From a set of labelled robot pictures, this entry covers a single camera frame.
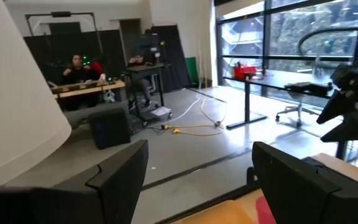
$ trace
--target gray floor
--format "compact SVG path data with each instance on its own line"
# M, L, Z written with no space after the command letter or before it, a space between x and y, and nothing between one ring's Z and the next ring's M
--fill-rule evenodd
M222 119L227 110L224 124L243 119L244 93L227 88L212 88L205 92L228 102L226 104L218 100L207 100L204 110L210 117L216 120ZM186 111L197 96L197 93L190 90L164 95L165 104L172 109L174 117ZM204 97L201 96L199 102L186 115L169 124L175 126L211 124L200 110L203 99ZM252 111L268 116L272 116L288 105L259 96L252 96L251 103ZM329 126L334 124L318 126L313 122L315 121L313 116L305 116L304 130L299 130L291 125L292 116L293 114L289 114L289 118L284 116L280 123L276 123L273 119L266 119L208 137L172 134L170 131L156 134L152 130L145 130L136 134L132 142L138 139L149 140L149 163L145 184L234 152L244 153L250 149L254 141L272 144L299 158L320 152L328 154L335 152L336 144L324 144L316 137L321 133L324 134L329 130ZM196 128L191 131L203 134L216 132L212 128ZM8 185L50 187L123 148L125 145L103 151L97 150L90 132L84 127L74 131L68 141L50 157L12 180ZM251 165L252 161L248 153L145 190L140 195L132 222L153 223L240 187L245 184L245 170Z

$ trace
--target black shirt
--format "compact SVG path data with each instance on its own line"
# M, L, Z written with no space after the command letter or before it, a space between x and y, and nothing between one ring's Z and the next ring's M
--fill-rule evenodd
M93 69L80 69L71 68L71 72L68 75L63 76L63 84L82 83L87 80L99 80L99 74Z

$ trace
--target black speaker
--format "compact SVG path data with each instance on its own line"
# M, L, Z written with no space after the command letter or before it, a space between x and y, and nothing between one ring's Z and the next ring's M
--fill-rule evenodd
M98 149L130 143L131 136L124 108L102 111L89 116L92 137Z

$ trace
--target green board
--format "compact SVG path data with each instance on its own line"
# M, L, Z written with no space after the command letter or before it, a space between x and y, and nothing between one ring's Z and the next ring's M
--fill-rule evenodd
M186 67L189 73L190 81L198 83L197 62L195 57L186 58Z

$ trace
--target light fixture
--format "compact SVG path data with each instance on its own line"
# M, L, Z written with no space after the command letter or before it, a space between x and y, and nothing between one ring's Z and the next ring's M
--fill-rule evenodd
M45 159L70 133L66 117L0 1L0 185Z

